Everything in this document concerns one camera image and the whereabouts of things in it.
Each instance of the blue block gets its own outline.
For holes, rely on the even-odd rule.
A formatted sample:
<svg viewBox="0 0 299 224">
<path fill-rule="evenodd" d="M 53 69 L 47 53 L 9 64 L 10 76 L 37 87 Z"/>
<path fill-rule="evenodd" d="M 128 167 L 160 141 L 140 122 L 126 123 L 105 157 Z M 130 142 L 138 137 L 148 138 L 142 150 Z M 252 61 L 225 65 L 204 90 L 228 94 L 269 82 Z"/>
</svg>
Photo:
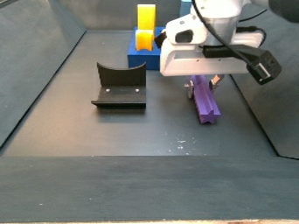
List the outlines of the blue block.
<svg viewBox="0 0 299 224">
<path fill-rule="evenodd" d="M 181 0 L 180 17 L 190 13 L 192 0 Z"/>
<path fill-rule="evenodd" d="M 164 27 L 154 27 L 154 36 L 157 36 Z M 138 67 L 145 63 L 145 70 L 160 70 L 160 53 L 161 50 L 156 47 L 153 43 L 153 50 L 149 52 L 146 50 L 136 50 L 136 27 L 133 29 L 133 35 L 129 42 L 126 62 L 128 67 Z"/>
</svg>

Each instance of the purple block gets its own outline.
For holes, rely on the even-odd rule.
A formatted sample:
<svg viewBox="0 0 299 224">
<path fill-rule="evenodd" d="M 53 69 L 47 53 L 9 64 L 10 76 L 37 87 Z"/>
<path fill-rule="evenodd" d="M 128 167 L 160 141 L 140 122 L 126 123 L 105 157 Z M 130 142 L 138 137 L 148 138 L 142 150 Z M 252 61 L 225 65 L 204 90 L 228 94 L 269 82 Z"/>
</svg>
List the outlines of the purple block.
<svg viewBox="0 0 299 224">
<path fill-rule="evenodd" d="M 200 123 L 214 123 L 220 116 L 220 110 L 209 90 L 206 79 L 204 75 L 193 75 L 190 81 L 193 83 L 193 100 L 200 116 Z"/>
</svg>

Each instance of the yellow block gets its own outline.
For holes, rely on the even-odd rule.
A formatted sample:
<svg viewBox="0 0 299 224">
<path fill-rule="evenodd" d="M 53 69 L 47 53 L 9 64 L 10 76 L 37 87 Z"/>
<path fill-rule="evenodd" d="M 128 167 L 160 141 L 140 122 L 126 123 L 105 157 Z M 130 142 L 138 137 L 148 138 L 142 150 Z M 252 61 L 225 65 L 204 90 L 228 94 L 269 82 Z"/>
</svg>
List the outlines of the yellow block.
<svg viewBox="0 0 299 224">
<path fill-rule="evenodd" d="M 154 4 L 138 4 L 137 11 L 137 30 L 154 31 Z"/>
<path fill-rule="evenodd" d="M 136 30 L 134 31 L 134 49 L 140 51 L 145 49 L 153 50 L 153 37 L 154 33 L 150 30 Z"/>
</svg>

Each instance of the black curved bracket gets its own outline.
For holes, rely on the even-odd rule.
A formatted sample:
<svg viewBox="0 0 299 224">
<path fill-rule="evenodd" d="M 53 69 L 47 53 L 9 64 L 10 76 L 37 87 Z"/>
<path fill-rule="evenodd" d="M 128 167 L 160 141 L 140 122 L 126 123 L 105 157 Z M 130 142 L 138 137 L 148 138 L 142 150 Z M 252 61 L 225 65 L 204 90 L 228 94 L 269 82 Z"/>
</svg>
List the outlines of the black curved bracket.
<svg viewBox="0 0 299 224">
<path fill-rule="evenodd" d="M 145 63 L 128 69 L 114 69 L 97 63 L 99 90 L 90 103 L 105 109 L 145 108 Z"/>
</svg>

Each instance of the black cable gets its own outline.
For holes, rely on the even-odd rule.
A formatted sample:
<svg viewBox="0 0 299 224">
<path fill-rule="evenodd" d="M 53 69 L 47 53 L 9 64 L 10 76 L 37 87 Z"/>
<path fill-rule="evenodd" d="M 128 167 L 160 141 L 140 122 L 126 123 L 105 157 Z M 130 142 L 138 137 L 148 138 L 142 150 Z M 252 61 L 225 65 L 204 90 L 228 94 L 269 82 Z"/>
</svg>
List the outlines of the black cable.
<svg viewBox="0 0 299 224">
<path fill-rule="evenodd" d="M 238 22 L 240 22 L 240 23 L 241 23 L 241 22 L 245 22 L 245 21 L 248 21 L 249 19 L 256 18 L 257 16 L 260 16 L 260 15 L 261 15 L 262 13 L 265 13 L 265 12 L 266 12 L 266 10 L 261 10 L 254 16 L 242 18 L 242 19 L 238 20 Z"/>
<path fill-rule="evenodd" d="M 204 24 L 206 30 L 209 31 L 210 35 L 214 37 L 214 39 L 233 52 L 233 54 L 237 56 L 236 58 L 240 58 L 249 67 L 253 67 L 253 65 L 250 64 L 250 61 L 248 60 L 248 58 L 237 51 L 234 51 L 230 47 L 229 44 L 226 43 L 226 41 L 217 35 L 217 33 L 214 32 L 213 28 L 210 27 L 210 25 L 205 22 L 201 13 L 198 11 L 197 5 L 194 3 L 194 0 L 190 0 L 190 4 L 192 7 L 196 11 L 197 17 L 200 18 L 201 23 Z"/>
</svg>

